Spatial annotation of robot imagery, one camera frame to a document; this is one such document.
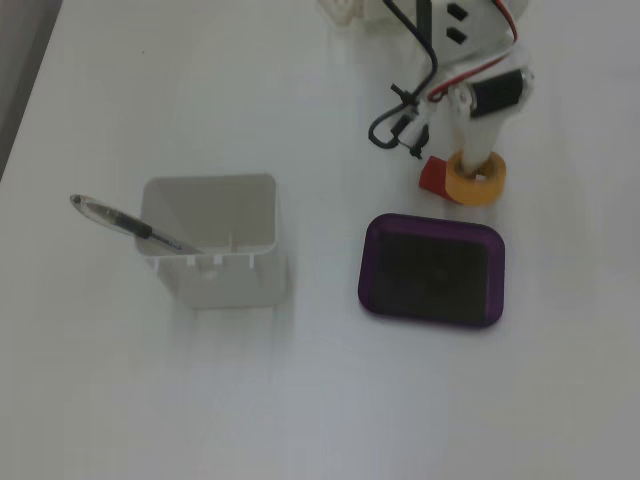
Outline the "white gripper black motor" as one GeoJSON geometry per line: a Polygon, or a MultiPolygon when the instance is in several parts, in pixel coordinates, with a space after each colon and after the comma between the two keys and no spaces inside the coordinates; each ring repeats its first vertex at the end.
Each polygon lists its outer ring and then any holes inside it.
{"type": "Polygon", "coordinates": [[[474,174],[490,157],[505,113],[519,110],[534,87],[530,54],[514,47],[487,70],[449,89],[453,152],[462,151],[462,169],[474,174]]]}

